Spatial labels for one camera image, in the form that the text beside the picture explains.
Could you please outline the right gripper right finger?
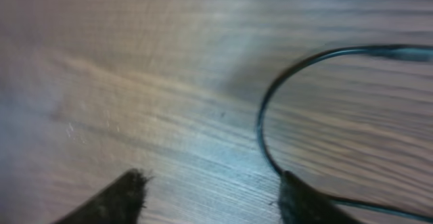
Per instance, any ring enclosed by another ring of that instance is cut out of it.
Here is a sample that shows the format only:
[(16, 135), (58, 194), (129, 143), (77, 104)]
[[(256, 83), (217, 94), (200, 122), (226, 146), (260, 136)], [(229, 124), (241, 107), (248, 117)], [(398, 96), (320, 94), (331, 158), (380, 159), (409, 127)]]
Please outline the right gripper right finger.
[(284, 224), (361, 224), (289, 171), (281, 174), (277, 204)]

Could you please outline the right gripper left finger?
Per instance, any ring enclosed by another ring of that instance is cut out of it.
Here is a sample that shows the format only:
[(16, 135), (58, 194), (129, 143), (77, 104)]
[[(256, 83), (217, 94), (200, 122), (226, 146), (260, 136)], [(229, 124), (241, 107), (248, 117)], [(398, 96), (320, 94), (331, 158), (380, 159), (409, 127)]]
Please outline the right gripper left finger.
[(55, 224), (138, 224), (150, 177), (130, 169)]

